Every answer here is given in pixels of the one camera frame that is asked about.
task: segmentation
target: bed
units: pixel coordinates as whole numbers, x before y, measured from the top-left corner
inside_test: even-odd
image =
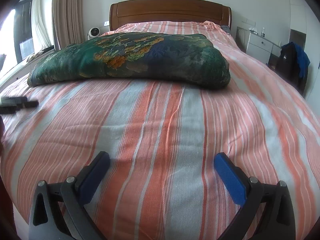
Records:
[[[25,221],[38,181],[76,175],[103,150],[111,168],[85,208],[108,239],[217,239],[239,210],[213,171],[214,155],[225,152],[247,176],[284,180],[296,239],[309,234],[320,216],[319,119],[220,25],[231,27],[231,9],[217,3],[130,0],[111,6],[105,35],[201,33],[229,62],[221,91],[130,79],[29,88],[25,76],[2,92],[40,102],[4,117],[1,176]]]

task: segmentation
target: nightstand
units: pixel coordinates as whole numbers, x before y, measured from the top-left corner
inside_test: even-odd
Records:
[[[281,54],[281,48],[273,42],[240,27],[237,29],[236,43],[243,52],[266,65],[271,54],[276,57]]]

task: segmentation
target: wooden headboard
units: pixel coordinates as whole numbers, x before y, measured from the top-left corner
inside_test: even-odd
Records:
[[[110,8],[110,30],[127,23],[211,21],[231,28],[231,8],[204,0],[128,0]]]

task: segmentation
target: folded blanket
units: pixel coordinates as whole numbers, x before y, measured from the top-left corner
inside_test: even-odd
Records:
[[[71,44],[41,60],[28,85],[83,78],[148,78],[210,89],[228,85],[228,62],[202,34],[115,33]]]

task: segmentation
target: silver bolt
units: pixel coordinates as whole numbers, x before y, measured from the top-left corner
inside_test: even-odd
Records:
[[[283,180],[279,181],[279,183],[280,183],[281,187],[286,187],[287,186],[287,184]]]
[[[67,177],[67,182],[68,183],[72,183],[74,181],[75,181],[75,177],[74,176]]]
[[[41,186],[43,186],[43,185],[44,185],[44,180],[41,180],[41,181],[38,182],[38,186],[39,186],[39,187],[41,187]]]
[[[250,181],[252,183],[257,183],[258,182],[258,179],[256,177],[250,177]]]

